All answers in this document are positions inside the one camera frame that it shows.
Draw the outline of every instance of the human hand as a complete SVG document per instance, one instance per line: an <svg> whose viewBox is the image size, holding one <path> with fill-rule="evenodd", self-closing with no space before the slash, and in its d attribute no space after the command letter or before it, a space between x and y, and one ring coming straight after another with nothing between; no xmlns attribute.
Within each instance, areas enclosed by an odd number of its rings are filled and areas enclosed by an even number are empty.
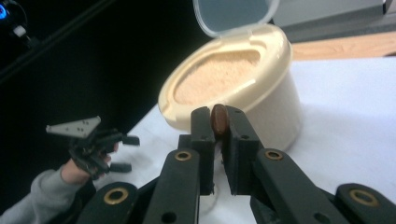
<svg viewBox="0 0 396 224"><path fill-rule="evenodd" d="M119 149L119 145L114 145L114 151L116 152ZM104 162L110 162L111 157L105 155L103 157ZM83 171L82 169L78 168L75 162L70 159L63 167L61 171L61 177L64 182L68 184L74 185L84 185L90 179L90 175Z"/></svg>

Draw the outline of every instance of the black background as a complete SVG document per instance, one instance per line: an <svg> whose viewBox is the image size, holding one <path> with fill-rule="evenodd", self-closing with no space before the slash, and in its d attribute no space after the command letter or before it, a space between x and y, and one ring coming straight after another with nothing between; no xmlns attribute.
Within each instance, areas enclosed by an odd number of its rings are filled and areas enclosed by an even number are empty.
<svg viewBox="0 0 396 224"><path fill-rule="evenodd" d="M19 3L28 34L46 42L96 1ZM47 134L48 124L100 116L100 129L127 133L155 106L172 71L209 40L191 0L119 0L49 42L0 83L0 213L29 193L39 173L69 159L68 139Z"/></svg>

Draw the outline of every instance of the blue light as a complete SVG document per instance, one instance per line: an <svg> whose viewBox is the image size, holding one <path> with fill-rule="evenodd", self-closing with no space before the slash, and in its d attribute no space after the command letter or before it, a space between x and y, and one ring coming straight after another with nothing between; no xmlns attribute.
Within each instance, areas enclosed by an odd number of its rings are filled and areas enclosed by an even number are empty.
<svg viewBox="0 0 396 224"><path fill-rule="evenodd" d="M0 5L0 20L4 19L7 16L7 11L6 9Z"/></svg>

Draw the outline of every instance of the container lid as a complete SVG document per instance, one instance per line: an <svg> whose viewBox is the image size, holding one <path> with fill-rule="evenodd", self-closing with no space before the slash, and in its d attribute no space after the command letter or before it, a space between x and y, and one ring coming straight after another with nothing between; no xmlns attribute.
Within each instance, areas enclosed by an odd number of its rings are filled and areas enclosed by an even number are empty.
<svg viewBox="0 0 396 224"><path fill-rule="evenodd" d="M248 26L268 23L279 0L193 0L195 16L211 37L242 33Z"/></svg>

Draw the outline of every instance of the person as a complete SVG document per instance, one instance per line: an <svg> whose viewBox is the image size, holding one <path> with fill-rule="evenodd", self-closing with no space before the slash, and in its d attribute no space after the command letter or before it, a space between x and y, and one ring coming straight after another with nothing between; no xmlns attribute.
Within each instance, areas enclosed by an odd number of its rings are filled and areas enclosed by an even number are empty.
<svg viewBox="0 0 396 224"><path fill-rule="evenodd" d="M111 160L107 155L103 159ZM89 180L90 175L72 159L58 170L44 171L32 182L31 192L0 216L0 224L49 223L72 206L76 193Z"/></svg>

